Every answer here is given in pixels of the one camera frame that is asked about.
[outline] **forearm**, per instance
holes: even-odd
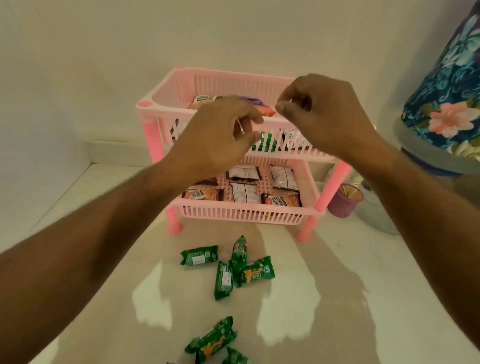
[[[166,160],[1,254],[0,363],[27,363],[60,334],[189,183]]]
[[[386,143],[366,153],[351,163],[377,193],[444,307],[480,346],[480,212]]]

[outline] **white wall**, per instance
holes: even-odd
[[[134,103],[174,65],[351,81],[388,134],[474,0],[10,0],[83,140],[144,144]]]
[[[0,251],[26,236],[90,164],[51,84],[0,2]]]

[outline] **white countertop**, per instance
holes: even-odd
[[[40,229],[139,171],[92,165],[42,219]],[[190,339],[225,316],[232,347],[266,363],[479,363],[480,353],[445,312],[399,237],[355,214],[329,213],[310,242],[295,228],[182,221],[169,236],[164,214],[142,235],[95,298],[34,364],[194,363]],[[245,235],[249,260],[272,257],[276,278],[234,288],[215,302],[216,264],[180,266],[180,251],[220,245],[229,259]],[[226,351],[209,363],[220,363]]]

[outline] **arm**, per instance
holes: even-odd
[[[259,139],[251,120],[263,122],[237,98],[202,107],[161,162],[0,254],[0,363],[29,362],[80,313],[171,200],[239,162]]]
[[[480,211],[386,143],[346,82],[300,77],[277,110],[367,179],[450,316],[480,348]]]

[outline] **white snack packet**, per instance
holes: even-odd
[[[300,192],[293,178],[293,171],[291,168],[270,166],[272,177],[275,180],[274,188],[282,188],[288,191]]]
[[[227,171],[227,178],[229,180],[247,180],[250,182],[259,181],[262,179],[258,167],[240,164],[233,166]]]
[[[260,203],[255,184],[230,183],[232,185],[233,200],[235,202]]]

